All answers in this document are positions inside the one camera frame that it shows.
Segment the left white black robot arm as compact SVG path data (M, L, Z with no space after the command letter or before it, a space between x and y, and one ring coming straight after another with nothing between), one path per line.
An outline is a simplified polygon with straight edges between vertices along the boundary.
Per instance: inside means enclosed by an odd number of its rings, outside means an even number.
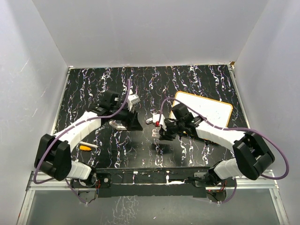
M83 115L64 130L41 137L34 167L52 179L80 180L85 186L96 184L95 169L71 159L72 150L86 136L105 123L116 130L142 131L138 113L133 106L140 102L137 94L129 91L125 97L114 91L105 91L98 102L92 104Z

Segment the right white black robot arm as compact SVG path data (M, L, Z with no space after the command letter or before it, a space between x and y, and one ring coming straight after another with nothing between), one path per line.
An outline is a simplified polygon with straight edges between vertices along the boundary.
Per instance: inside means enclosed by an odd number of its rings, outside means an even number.
M275 157L261 136L253 131L218 129L208 124L203 116L193 116L188 107L179 103L172 108L174 118L159 115L154 121L159 127L160 140L172 141L183 133L211 141L234 153L234 158L215 163L200 178L193 179L220 186L226 179L245 176L256 180L275 161Z

